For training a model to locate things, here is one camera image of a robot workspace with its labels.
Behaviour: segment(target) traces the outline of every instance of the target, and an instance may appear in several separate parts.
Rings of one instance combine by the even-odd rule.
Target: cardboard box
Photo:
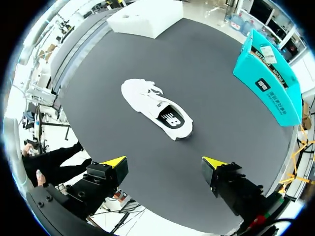
[[[54,50],[56,47],[57,47],[56,45],[51,44],[51,45],[48,47],[48,49],[47,49],[46,52],[44,52],[43,50],[40,50],[40,52],[39,52],[39,57],[45,59],[46,61],[48,61],[48,60],[49,60],[49,57],[50,57],[50,55],[51,55],[51,53],[53,52],[53,50]]]
[[[304,130],[309,130],[312,126],[311,111],[309,105],[304,102],[302,113],[302,126]]]

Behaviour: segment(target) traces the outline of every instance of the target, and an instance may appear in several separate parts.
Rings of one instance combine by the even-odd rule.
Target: gray table
[[[201,157],[236,162],[269,190],[288,151],[292,127],[232,75],[241,44],[182,19],[157,39],[109,32],[62,88],[62,105],[94,161],[126,155],[121,188],[154,213],[202,232],[225,234],[241,218],[216,199]],[[130,78],[154,81],[194,121],[194,134],[172,141],[121,94]]]

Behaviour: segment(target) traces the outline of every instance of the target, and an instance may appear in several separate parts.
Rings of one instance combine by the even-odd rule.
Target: machine
[[[274,192],[262,195],[262,185],[255,185],[241,173],[236,163],[226,164],[202,158],[202,173],[216,197],[221,197],[235,215],[244,222],[231,236],[273,236],[277,218],[290,199]],[[93,163],[87,174],[73,186],[66,186],[66,195],[54,186],[38,186],[27,193],[34,214],[50,235],[100,236],[114,235],[86,223],[106,197],[112,197],[128,173],[126,157],[105,163]]]
[[[93,163],[87,174],[62,194],[51,184],[38,186],[26,194],[34,215],[52,236],[113,235],[86,222],[104,202],[113,197],[128,173],[126,157]]]
[[[232,162],[227,164],[209,157],[202,158],[202,173],[212,192],[221,197],[231,211],[243,218],[239,230],[232,236],[273,236],[278,221],[292,219],[277,218],[290,203],[277,191],[268,197],[262,195],[263,186],[255,185],[241,172],[242,167]]]

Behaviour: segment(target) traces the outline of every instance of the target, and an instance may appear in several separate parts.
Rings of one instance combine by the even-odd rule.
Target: shoe
[[[161,97],[163,91],[154,82],[130,79],[122,84],[122,94],[129,105],[141,112],[174,141],[192,133],[192,119],[175,102]]]

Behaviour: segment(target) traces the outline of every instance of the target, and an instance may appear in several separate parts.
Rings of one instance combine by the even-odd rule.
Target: shoe insole
[[[171,106],[165,107],[165,109],[160,112],[157,119],[170,129],[178,129],[185,123],[181,115]]]

